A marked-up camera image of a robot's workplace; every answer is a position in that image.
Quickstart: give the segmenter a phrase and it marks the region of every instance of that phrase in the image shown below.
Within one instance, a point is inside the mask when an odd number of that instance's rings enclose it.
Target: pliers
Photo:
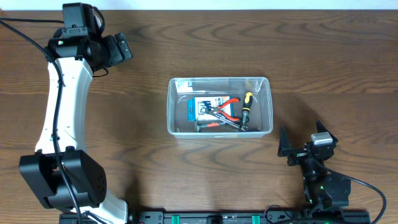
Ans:
[[[239,103],[240,101],[241,101],[241,99],[239,99],[239,98],[232,98],[232,99],[229,99],[224,104],[222,104],[221,106],[215,106],[215,107],[211,107],[210,101],[204,101],[203,103],[206,106],[205,113],[216,116],[216,117],[217,117],[217,114],[222,114],[226,119],[233,121],[233,122],[238,122],[238,121],[240,121],[240,118],[234,118],[234,117],[228,115],[227,113],[225,113],[222,109],[231,103]]]

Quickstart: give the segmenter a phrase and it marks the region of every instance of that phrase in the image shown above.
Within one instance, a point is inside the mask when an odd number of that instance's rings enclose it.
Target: screwdriver handle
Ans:
[[[253,93],[247,92],[243,101],[243,109],[242,111],[250,112],[251,104],[253,103]]]

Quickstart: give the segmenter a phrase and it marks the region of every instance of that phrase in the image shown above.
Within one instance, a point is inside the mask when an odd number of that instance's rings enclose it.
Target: brown wood surface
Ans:
[[[304,201],[299,167],[277,157],[279,127],[294,146],[320,119],[340,140],[325,164],[379,187],[380,223],[398,223],[396,11],[104,11],[105,34],[125,33],[134,58],[95,79],[86,143],[108,187],[134,206],[263,210]],[[62,19],[61,12],[2,16]],[[59,24],[12,22],[45,45]],[[49,90],[41,52],[0,26],[0,223],[56,223],[18,164],[33,154]],[[261,139],[177,140],[167,132],[173,77],[267,77],[274,131]],[[375,218],[381,199],[352,184],[350,208]]]

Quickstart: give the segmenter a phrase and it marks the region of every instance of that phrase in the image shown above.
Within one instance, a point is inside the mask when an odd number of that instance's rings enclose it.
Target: red-handled pliers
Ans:
[[[211,107],[211,108],[207,108],[208,110],[208,114],[211,114],[213,116],[216,116],[216,114],[222,114],[226,119],[230,120],[230,121],[240,121],[239,118],[234,118],[231,117],[230,115],[228,115],[227,113],[225,113],[224,111],[222,111],[222,109],[226,106],[228,106],[231,103],[239,103],[241,101],[241,99],[239,98],[232,98],[229,99],[227,102],[225,102],[224,104],[222,104],[221,106],[215,106],[215,107]]]

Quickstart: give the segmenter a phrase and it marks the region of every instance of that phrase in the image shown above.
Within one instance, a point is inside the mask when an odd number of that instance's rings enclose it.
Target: white wall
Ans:
[[[61,10],[79,0],[0,0],[2,10]],[[398,0],[80,0],[98,9],[398,9]]]

